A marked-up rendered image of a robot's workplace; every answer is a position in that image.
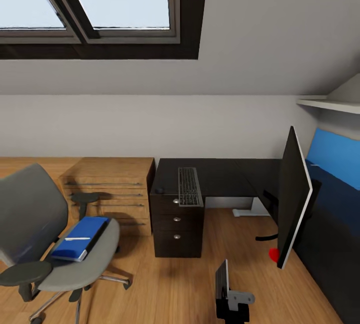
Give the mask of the keyboard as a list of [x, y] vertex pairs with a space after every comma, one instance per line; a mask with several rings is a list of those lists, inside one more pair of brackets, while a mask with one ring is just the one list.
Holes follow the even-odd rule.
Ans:
[[179, 168], [179, 206], [203, 207], [196, 167]]

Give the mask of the mouse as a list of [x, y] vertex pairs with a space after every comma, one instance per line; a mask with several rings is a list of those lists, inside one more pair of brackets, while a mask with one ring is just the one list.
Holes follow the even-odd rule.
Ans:
[[163, 188], [161, 188], [160, 186], [155, 187], [154, 189], [155, 189], [155, 190], [156, 190], [156, 192], [157, 192], [157, 193], [159, 193], [159, 194], [163, 194], [163, 193], [164, 193], [164, 189], [163, 189]]

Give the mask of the notebook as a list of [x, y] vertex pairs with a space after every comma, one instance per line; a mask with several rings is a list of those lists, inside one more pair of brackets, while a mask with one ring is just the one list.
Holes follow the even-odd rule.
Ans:
[[[228, 271], [228, 261], [227, 259], [223, 262], [223, 264], [220, 266], [220, 268], [217, 270], [216, 274], [215, 274], [215, 299], [222, 299], [223, 295], [225, 299], [229, 299], [228, 298], [228, 292], [230, 290], [229, 288], [229, 271]], [[224, 287], [224, 294], [222, 294], [222, 288]]]

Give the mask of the folder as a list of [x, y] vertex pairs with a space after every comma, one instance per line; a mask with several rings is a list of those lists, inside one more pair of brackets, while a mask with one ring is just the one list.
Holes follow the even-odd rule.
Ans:
[[51, 254], [51, 257], [64, 260], [83, 261], [108, 223], [108, 217], [84, 217]]

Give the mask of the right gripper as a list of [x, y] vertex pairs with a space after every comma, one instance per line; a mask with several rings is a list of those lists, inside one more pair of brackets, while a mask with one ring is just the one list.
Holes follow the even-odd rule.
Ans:
[[[224, 293], [224, 287], [222, 293]], [[238, 311], [229, 310], [228, 299], [216, 299], [217, 318], [225, 319], [225, 324], [244, 324], [249, 322], [248, 304], [238, 303]]]

